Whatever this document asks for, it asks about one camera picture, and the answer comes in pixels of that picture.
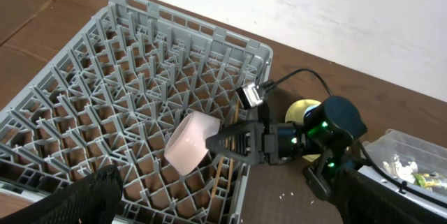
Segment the gray plastic dish rack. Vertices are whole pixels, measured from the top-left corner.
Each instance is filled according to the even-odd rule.
[[[249,167],[235,164],[227,191],[227,158],[219,181],[213,154],[182,177],[163,148],[194,110],[229,124],[235,87],[267,80],[271,62],[255,40],[151,1],[109,0],[1,111],[3,189],[53,193],[115,164],[116,220],[237,223]]]

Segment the white bowl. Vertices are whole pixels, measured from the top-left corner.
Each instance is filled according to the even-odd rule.
[[[205,157],[205,140],[219,132],[219,119],[192,112],[175,129],[165,147],[165,158],[181,174],[187,175]]]

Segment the table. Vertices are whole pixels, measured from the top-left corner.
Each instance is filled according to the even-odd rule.
[[[108,0],[54,0],[0,46],[0,93],[3,95],[0,107],[4,107],[107,3]],[[444,141],[447,103],[187,10],[160,4],[269,45],[274,52],[270,71],[274,80],[297,68],[311,68],[320,73],[334,94],[348,98],[358,107],[368,127],[366,140],[376,140],[385,130],[393,128],[447,147]],[[300,98],[324,100],[327,97],[319,81],[309,73],[295,75],[279,88],[269,99],[278,120],[283,119],[287,107]],[[341,223],[337,210],[317,200],[306,186],[301,174],[305,165],[306,161],[295,160],[281,167],[252,167],[242,210],[244,223]]]

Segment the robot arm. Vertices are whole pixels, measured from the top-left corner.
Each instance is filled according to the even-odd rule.
[[[257,106],[251,110],[257,110],[258,120],[234,124],[209,137],[206,146],[210,151],[249,165],[278,165],[295,157],[320,154],[303,171],[307,185],[317,198],[335,205],[345,223],[446,222],[444,217],[404,196],[407,192],[415,193],[414,189],[405,182],[394,180],[372,164],[357,141],[367,128],[349,100],[330,96],[305,114],[302,125],[294,122],[277,124],[270,120],[268,105],[263,102],[272,84],[270,81],[252,85],[250,89],[242,87],[238,91],[246,108]],[[234,150],[225,146],[227,138],[235,142]],[[354,143],[360,144],[367,159],[356,158],[347,151],[346,148]],[[359,172],[363,165],[377,169],[383,179],[399,185],[400,191],[392,191]],[[446,207],[445,202],[434,202]]]

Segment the tape roll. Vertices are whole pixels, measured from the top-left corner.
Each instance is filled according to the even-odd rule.
[[[298,124],[302,124],[304,116],[307,110],[319,106],[321,102],[312,99],[302,99],[294,102],[286,113],[286,122],[293,121]]]

